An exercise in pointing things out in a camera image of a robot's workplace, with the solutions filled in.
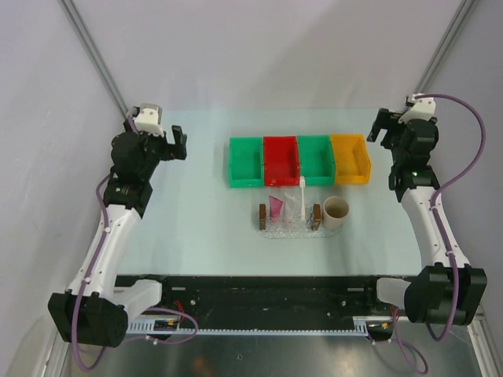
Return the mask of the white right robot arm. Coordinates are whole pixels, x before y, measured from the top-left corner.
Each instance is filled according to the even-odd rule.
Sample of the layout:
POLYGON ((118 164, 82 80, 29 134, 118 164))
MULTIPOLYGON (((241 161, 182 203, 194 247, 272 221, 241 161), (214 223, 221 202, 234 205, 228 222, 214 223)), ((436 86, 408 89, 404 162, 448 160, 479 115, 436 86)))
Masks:
POLYGON ((381 108, 370 130, 374 142, 392 155, 388 185, 406 212, 420 251, 422 270, 410 280, 381 277, 362 296, 364 309, 380 315, 390 305, 404 309, 413 323, 469 325, 487 285, 461 251, 442 207, 440 184, 429 164, 439 140, 436 118, 381 108))

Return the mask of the white toothbrush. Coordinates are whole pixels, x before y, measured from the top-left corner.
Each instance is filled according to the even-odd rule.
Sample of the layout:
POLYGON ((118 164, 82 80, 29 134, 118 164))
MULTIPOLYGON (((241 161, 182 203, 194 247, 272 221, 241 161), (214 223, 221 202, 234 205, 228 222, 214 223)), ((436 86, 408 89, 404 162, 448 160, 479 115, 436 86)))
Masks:
POLYGON ((306 205, 305 205, 306 180, 305 180, 304 176, 299 177, 299 187, 300 187, 300 192, 301 192, 300 219, 302 221, 306 221, 306 205))

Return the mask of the pink toothpaste tube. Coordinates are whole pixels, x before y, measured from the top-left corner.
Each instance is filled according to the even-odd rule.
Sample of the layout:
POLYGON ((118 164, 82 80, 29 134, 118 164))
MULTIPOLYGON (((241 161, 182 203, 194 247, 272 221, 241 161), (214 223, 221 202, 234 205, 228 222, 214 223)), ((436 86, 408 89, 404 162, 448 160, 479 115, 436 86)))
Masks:
POLYGON ((270 196, 270 218, 277 220, 281 216, 281 210, 284 202, 275 196, 270 196))

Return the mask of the clear glass tray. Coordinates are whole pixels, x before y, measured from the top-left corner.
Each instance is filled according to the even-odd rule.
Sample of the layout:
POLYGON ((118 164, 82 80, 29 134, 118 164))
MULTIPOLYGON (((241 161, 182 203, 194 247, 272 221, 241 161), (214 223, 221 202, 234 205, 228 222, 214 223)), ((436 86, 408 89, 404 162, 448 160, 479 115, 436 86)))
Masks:
POLYGON ((320 204, 305 207, 305 210, 305 220, 296 211, 292 220, 285 221, 283 214, 279 218, 271 218, 269 207, 261 203, 252 217, 252 224, 260 236, 270 240, 331 238, 341 232, 342 226, 336 229, 324 227, 320 204))

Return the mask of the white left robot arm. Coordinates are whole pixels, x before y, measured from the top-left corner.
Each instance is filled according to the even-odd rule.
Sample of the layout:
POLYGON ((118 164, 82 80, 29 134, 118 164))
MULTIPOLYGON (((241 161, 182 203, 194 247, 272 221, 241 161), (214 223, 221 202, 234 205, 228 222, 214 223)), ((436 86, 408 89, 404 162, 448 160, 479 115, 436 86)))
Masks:
POLYGON ((112 140, 112 168, 97 187, 101 207, 94 240, 84 263, 63 293, 54 293, 48 310, 62 339, 74 346, 117 347, 129 323, 149 308, 168 312, 173 294, 155 280, 139 280, 115 291, 118 268, 127 242, 152 195, 150 179, 162 161, 187 157, 187 136, 180 126, 166 135, 123 132, 112 140))

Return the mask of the white toothpaste tube red cap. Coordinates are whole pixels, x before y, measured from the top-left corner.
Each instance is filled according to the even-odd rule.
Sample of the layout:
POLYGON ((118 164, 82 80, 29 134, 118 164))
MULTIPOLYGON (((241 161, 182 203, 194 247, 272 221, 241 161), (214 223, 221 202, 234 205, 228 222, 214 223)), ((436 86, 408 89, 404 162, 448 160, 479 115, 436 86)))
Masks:
POLYGON ((293 194, 287 192, 285 193, 284 199, 283 221, 285 223, 292 223, 296 215, 298 200, 293 194))

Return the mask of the beige cup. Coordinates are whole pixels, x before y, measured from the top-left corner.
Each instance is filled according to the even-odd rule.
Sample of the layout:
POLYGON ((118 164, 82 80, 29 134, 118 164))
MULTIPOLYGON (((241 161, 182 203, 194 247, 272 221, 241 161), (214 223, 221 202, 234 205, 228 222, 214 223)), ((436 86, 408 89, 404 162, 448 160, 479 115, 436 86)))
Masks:
POLYGON ((326 229, 339 228, 349 214, 349 204, 338 196, 331 196, 322 206, 322 224, 326 229))

